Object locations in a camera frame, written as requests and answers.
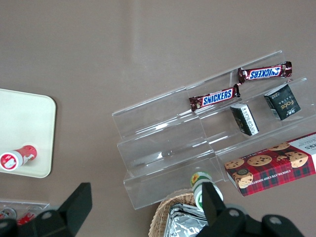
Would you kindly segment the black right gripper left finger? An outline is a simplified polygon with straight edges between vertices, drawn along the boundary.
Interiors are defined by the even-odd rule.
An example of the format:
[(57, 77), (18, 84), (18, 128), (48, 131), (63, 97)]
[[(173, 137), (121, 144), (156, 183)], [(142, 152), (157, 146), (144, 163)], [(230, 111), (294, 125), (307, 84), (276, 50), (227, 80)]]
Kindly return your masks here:
[(74, 237), (92, 209), (91, 184), (81, 183), (57, 210), (47, 210), (18, 228), (19, 237)]

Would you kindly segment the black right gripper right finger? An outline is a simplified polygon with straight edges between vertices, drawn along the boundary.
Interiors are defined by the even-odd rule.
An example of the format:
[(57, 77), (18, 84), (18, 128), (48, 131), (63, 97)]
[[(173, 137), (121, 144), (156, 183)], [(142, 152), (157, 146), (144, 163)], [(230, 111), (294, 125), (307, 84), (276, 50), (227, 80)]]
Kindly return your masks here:
[(208, 225), (198, 237), (261, 237), (261, 223), (237, 207), (226, 207), (211, 183), (202, 184), (202, 207)]

